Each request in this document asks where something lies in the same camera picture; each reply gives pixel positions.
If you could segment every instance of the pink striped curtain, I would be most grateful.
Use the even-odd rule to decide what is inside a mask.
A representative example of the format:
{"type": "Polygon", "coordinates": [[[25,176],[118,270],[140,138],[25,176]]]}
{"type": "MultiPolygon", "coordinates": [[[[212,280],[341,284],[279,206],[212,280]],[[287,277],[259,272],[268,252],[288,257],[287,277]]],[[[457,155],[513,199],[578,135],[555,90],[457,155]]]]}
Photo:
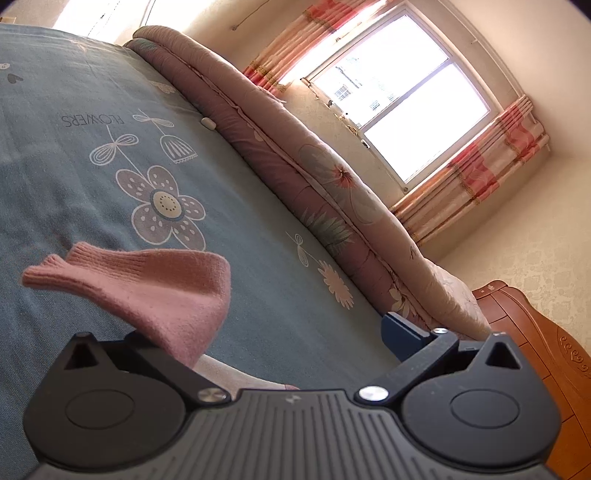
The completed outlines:
{"type": "Polygon", "coordinates": [[[322,0],[307,8],[243,71],[252,83],[274,95],[281,79],[306,53],[378,0],[322,0]]]}
{"type": "Polygon", "coordinates": [[[417,244],[433,238],[485,200],[548,143],[532,109],[525,95],[516,100],[445,167],[392,207],[417,244]]]}

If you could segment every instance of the ridged plastic surface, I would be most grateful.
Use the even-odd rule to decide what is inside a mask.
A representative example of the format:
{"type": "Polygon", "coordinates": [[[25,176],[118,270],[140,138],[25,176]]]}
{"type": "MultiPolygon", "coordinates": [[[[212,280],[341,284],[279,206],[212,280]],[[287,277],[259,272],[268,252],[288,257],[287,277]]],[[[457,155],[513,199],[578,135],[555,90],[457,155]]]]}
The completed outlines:
{"type": "Polygon", "coordinates": [[[492,475],[452,469],[416,449],[386,410],[343,391],[245,391],[200,410],[178,440],[142,465],[111,473],[44,465],[39,480],[550,480],[544,467],[492,475]]]}

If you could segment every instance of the printed flower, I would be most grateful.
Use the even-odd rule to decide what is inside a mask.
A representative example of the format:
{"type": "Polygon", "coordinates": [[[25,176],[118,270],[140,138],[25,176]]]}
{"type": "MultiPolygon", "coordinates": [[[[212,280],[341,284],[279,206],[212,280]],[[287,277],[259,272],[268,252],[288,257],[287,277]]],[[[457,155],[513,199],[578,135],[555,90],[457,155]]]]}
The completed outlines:
{"type": "Polygon", "coordinates": [[[177,182],[166,168],[150,167],[147,179],[132,170],[119,170],[115,177],[121,190],[141,202],[131,223],[145,242],[162,245],[174,235],[188,249],[205,250],[203,234],[194,223],[205,218],[205,209],[193,197],[178,194],[177,182]]]}
{"type": "Polygon", "coordinates": [[[304,145],[299,152],[300,164],[330,194],[336,203],[361,223],[375,223],[383,214],[382,202],[338,157],[319,147],[304,145]]]}
{"type": "Polygon", "coordinates": [[[166,83],[154,82],[153,80],[150,80],[150,83],[167,95],[177,91],[172,85],[167,85],[166,83]]]}
{"type": "Polygon", "coordinates": [[[413,305],[408,301],[404,295],[400,293],[400,290],[394,286],[389,290],[390,296],[394,299],[394,303],[392,304],[392,311],[398,313],[401,317],[409,319],[411,314],[413,316],[416,315],[416,311],[413,305]]]}
{"type": "Polygon", "coordinates": [[[328,263],[320,260],[319,264],[322,268],[319,268],[318,271],[322,273],[324,283],[329,286],[329,292],[335,294],[336,301],[340,302],[347,310],[350,310],[353,306],[353,296],[349,291],[349,287],[345,285],[343,279],[339,277],[339,274],[328,263]]]}

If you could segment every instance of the beige wallpaper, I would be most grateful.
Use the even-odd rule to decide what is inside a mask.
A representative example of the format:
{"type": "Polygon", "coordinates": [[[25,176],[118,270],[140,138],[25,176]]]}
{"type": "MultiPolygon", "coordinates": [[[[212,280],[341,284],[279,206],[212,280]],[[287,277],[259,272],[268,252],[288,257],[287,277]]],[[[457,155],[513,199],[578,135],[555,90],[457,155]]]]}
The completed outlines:
{"type": "Polygon", "coordinates": [[[439,264],[472,289],[522,290],[591,352],[591,162],[551,157],[439,264]]]}

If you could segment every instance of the carved wood decoration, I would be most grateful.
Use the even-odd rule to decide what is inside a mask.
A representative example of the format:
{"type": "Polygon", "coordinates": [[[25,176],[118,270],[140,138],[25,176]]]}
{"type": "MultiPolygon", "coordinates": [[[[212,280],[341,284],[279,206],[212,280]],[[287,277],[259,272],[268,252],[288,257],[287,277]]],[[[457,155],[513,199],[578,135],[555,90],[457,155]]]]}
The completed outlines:
{"type": "Polygon", "coordinates": [[[558,405],[563,424],[547,465],[564,480],[591,480],[589,353],[503,281],[472,293],[492,329],[513,338],[558,405]]]}

